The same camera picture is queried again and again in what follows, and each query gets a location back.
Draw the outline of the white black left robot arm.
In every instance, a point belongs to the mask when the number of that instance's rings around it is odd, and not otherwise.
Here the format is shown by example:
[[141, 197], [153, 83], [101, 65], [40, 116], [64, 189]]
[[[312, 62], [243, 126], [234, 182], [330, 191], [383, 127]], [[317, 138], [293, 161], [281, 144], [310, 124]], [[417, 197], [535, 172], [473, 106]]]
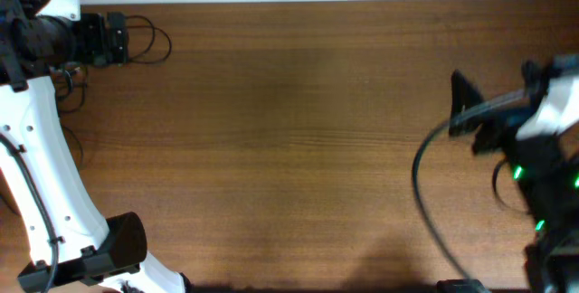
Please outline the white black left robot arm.
[[123, 14], [84, 14], [80, 0], [1, 0], [1, 173], [29, 241], [18, 276], [26, 292], [74, 282], [118, 292], [193, 288], [149, 251], [135, 213], [102, 216], [63, 134], [54, 78], [73, 90], [81, 65], [128, 59]]

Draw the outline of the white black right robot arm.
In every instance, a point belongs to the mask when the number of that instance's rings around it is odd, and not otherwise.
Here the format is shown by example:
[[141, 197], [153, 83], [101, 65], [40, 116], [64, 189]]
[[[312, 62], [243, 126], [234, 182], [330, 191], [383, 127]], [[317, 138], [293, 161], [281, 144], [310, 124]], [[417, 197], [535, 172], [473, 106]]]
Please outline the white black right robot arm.
[[526, 246], [525, 269], [534, 292], [578, 290], [578, 158], [568, 157], [561, 136], [578, 123], [578, 57], [556, 56], [541, 67], [521, 67], [527, 104], [485, 100], [459, 71], [451, 76], [449, 134], [475, 135], [474, 154], [500, 151], [536, 223]]

